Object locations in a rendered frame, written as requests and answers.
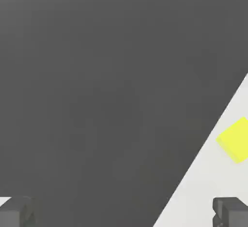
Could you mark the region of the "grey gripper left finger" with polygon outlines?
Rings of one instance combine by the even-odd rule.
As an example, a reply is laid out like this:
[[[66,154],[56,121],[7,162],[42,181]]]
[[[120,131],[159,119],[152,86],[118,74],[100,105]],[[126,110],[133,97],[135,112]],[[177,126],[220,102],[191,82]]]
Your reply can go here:
[[[0,206],[0,227],[36,227],[34,200],[12,197]]]

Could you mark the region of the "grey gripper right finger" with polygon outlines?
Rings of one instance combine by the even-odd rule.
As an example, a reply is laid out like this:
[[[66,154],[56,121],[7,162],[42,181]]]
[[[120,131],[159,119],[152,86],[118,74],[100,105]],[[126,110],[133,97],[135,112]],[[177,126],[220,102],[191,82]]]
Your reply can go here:
[[[213,227],[248,227],[248,206],[237,197],[213,199]]]

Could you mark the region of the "small yellow cube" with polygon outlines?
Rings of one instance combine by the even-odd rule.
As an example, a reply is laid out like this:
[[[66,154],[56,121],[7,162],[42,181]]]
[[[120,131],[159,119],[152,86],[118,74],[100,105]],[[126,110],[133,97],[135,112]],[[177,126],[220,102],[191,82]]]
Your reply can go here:
[[[220,147],[235,162],[248,159],[248,120],[240,118],[216,138]]]

